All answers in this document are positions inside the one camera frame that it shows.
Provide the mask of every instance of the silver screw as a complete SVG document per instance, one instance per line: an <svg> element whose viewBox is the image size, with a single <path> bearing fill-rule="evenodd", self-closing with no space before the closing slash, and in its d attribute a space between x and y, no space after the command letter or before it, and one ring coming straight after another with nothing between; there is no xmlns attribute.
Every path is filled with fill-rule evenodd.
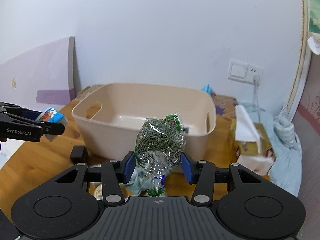
<svg viewBox="0 0 320 240"><path fill-rule="evenodd" d="M119 195L109 195L106 197L106 201L110 203L116 203L119 202L122 199Z"/></svg>
<svg viewBox="0 0 320 240"><path fill-rule="evenodd" d="M210 200L210 198L207 195L196 195L194 200L198 203L206 203Z"/></svg>

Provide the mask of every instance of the purple stripe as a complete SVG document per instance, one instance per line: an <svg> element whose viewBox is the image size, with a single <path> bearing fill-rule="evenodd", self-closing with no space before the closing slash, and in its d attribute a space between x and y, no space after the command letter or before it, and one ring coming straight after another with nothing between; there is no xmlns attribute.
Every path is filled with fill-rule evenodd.
<svg viewBox="0 0 320 240"><path fill-rule="evenodd" d="M75 99L75 90L38 90L36 102L53 105L66 105Z"/></svg>

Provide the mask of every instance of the wooden table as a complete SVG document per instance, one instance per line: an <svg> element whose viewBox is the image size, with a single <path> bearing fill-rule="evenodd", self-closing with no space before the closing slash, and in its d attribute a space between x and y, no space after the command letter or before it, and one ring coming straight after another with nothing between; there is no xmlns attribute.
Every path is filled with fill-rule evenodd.
<svg viewBox="0 0 320 240"><path fill-rule="evenodd" d="M13 203L23 194L72 166L69 156L74 145L84 145L84 141L72 118L71 111L78 101L67 104L61 112L69 124L62 136L53 142L42 137L39 143L25 142L0 170L0 208L10 218ZM231 119L217 115L217 125L211 133L204 159L217 167L227 168L230 164L227 145ZM88 165L98 164L105 159L91 155ZM186 195L191 198L195 185L189 185L183 174L173 173L165 180L169 196ZM217 183L214 199L227 193L225 183Z"/></svg>

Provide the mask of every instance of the plastic wrap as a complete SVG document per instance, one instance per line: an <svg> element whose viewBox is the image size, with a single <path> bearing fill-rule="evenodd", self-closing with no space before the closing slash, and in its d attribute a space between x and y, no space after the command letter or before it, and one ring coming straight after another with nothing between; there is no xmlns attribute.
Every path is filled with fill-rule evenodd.
<svg viewBox="0 0 320 240"><path fill-rule="evenodd" d="M147 195L166 195L164 179L180 164L185 144L184 126L178 113L164 119L146 119L137 136L135 155L140 166L153 177Z"/></svg>

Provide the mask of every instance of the light blue cloth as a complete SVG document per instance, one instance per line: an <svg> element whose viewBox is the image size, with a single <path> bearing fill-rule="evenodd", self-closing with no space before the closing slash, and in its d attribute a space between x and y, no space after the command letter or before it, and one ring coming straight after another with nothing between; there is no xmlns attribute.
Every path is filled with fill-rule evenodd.
<svg viewBox="0 0 320 240"><path fill-rule="evenodd" d="M252 121L258 122L256 108L252 107L252 104L249 103L241 104L246 108ZM260 118L276 154L276 162L268 173L270 180L292 195L298 196L302 175L301 148L288 148L282 144L274 131L274 118L272 114L260 109Z"/></svg>

